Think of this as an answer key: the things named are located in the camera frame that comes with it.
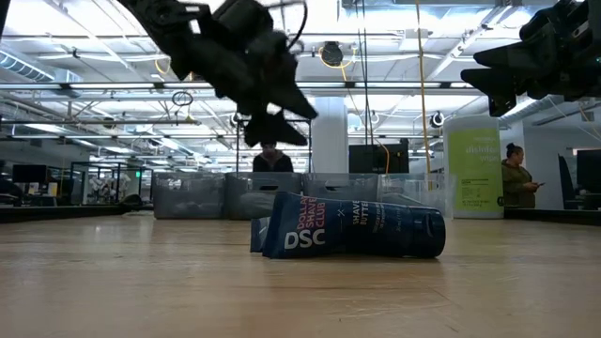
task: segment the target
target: green jacket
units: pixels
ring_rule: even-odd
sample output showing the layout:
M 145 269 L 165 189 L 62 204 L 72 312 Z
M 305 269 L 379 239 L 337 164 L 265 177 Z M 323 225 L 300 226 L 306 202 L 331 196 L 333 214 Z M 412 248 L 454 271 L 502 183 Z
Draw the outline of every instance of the green jacket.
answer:
M 528 192 L 524 184 L 532 182 L 532 176 L 523 167 L 501 163 L 503 172 L 503 199 L 506 207 L 536 207 L 534 192 Z

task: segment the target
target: black monitor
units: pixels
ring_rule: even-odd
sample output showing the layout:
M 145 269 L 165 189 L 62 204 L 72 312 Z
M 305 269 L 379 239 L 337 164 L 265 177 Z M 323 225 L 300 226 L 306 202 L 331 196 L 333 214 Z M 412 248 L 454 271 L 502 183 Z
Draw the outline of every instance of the black monitor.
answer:
M 578 185 L 588 192 L 601 193 L 601 150 L 579 150 L 577 155 Z
M 14 164 L 12 166 L 13 183 L 45 183 L 48 167 L 37 164 Z
M 385 146 L 390 153 L 388 173 L 408 173 L 408 143 Z M 387 158 L 386 149 L 383 146 L 349 146 L 348 171 L 351 174 L 385 174 Z

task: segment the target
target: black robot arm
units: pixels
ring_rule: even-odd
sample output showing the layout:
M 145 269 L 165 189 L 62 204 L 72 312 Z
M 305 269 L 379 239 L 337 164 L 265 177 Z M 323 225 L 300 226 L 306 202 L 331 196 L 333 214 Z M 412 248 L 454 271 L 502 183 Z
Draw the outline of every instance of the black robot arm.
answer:
M 284 32 L 273 30 L 269 9 L 255 0 L 225 0 L 211 14 L 202 4 L 177 0 L 118 0 L 171 57 L 171 69 L 183 80 L 190 73 L 228 97 L 251 121 L 245 142 L 307 141 L 284 119 L 284 109 L 313 119 L 317 112 L 296 86 L 298 62 Z M 200 28 L 194 33 L 191 23 Z M 282 108 L 269 115 L 269 103 Z
M 502 116 L 526 93 L 568 101 L 601 97 L 601 0 L 560 0 L 538 11 L 520 42 L 476 53 L 488 69 L 466 69 L 461 78 L 489 97 L 490 115 Z

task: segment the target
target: wooden table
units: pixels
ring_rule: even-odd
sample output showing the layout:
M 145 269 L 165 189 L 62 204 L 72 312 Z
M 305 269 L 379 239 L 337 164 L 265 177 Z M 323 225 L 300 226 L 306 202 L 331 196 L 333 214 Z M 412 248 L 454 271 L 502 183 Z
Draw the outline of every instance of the wooden table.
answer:
M 601 337 L 601 228 L 455 221 L 439 260 L 248 253 L 249 225 L 0 225 L 2 337 Z

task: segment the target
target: gray bin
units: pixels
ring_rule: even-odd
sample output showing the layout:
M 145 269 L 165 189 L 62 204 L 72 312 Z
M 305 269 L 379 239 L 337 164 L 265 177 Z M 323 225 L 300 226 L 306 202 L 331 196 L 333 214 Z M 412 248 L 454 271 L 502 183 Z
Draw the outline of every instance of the gray bin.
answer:
M 306 196 L 347 201 L 376 202 L 376 174 L 305 174 L 302 178 Z
M 223 216 L 223 174 L 158 173 L 152 184 L 157 219 L 207 220 Z
M 301 174 L 230 173 L 225 177 L 225 213 L 230 220 L 269 217 L 277 192 L 302 191 Z

